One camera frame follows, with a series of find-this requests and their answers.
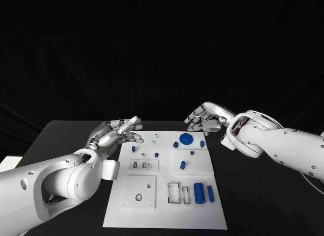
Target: black background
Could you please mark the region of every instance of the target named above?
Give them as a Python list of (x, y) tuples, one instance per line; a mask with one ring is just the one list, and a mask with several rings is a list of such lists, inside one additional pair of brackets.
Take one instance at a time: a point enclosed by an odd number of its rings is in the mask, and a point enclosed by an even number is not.
[(51, 120), (184, 120), (207, 101), (324, 131), (324, 1), (0, 3), (0, 160)]

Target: blue part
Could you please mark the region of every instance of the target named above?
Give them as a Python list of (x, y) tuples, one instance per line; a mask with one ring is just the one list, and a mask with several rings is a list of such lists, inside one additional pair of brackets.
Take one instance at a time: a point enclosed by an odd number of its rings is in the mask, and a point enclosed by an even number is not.
[(208, 188), (209, 200), (211, 200), (211, 202), (214, 203), (215, 200), (214, 200), (214, 190), (212, 190), (212, 186), (208, 186), (207, 188)]
[(185, 145), (189, 145), (189, 144), (192, 144), (192, 141), (194, 141), (192, 135), (188, 134), (188, 133), (184, 133), (184, 134), (181, 135), (181, 142), (182, 142)]
[(186, 162), (184, 161), (182, 162), (182, 169), (185, 169), (186, 168)]
[(198, 204), (207, 203), (204, 184), (202, 183), (195, 183), (194, 184), (194, 191), (195, 191), (195, 202)]

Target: white robotic arm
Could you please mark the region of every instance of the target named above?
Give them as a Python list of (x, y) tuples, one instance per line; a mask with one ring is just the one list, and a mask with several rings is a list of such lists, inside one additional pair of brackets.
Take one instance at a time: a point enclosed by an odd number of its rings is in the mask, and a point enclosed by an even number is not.
[(324, 181), (324, 137), (289, 129), (266, 114), (248, 111), (235, 115), (225, 107), (205, 102), (185, 120), (189, 131), (209, 132), (228, 127), (222, 145), (258, 158), (266, 151), (273, 160)]
[(0, 236), (18, 236), (94, 195), (102, 179), (116, 180), (120, 163), (106, 160), (117, 145), (143, 143), (129, 130), (139, 117), (106, 121), (74, 154), (0, 173)]

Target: white board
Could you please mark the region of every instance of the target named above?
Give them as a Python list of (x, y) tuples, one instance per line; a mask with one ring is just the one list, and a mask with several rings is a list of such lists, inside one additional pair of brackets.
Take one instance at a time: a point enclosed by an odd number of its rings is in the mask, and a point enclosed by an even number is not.
[[(168, 228), (168, 229), (218, 229), (227, 230), (227, 220), (222, 210), (220, 191), (217, 187), (215, 176), (211, 173), (212, 161), (207, 147), (205, 135), (202, 132), (186, 132), (194, 136), (194, 143), (184, 145), (181, 143), (181, 135), (185, 132), (178, 131), (136, 131), (145, 138), (145, 143), (126, 143), (122, 147), (120, 159), (122, 167), (117, 180), (113, 183), (112, 195), (107, 205), (107, 213), (104, 219), (104, 227), (114, 228)], [(201, 141), (205, 141), (205, 147), (201, 147)], [(179, 142), (179, 147), (173, 147), (173, 143)], [(179, 150), (194, 150), (195, 155), (202, 163), (202, 168), (209, 169), (207, 175), (201, 172), (192, 175), (192, 162), (188, 160), (185, 170), (189, 175), (176, 174), (175, 159), (179, 158), (175, 153)], [(159, 169), (153, 173), (129, 172), (133, 160), (159, 160)], [(152, 176), (156, 181), (156, 199), (155, 207), (150, 209), (136, 207), (135, 209), (123, 208), (125, 202), (129, 200), (126, 193), (129, 192), (129, 176)], [(205, 189), (205, 204), (195, 203), (194, 184), (201, 182)], [(181, 204), (169, 203), (169, 183), (179, 184)], [(215, 202), (209, 202), (208, 186), (212, 186)], [(184, 187), (188, 187), (189, 205), (185, 205)]]

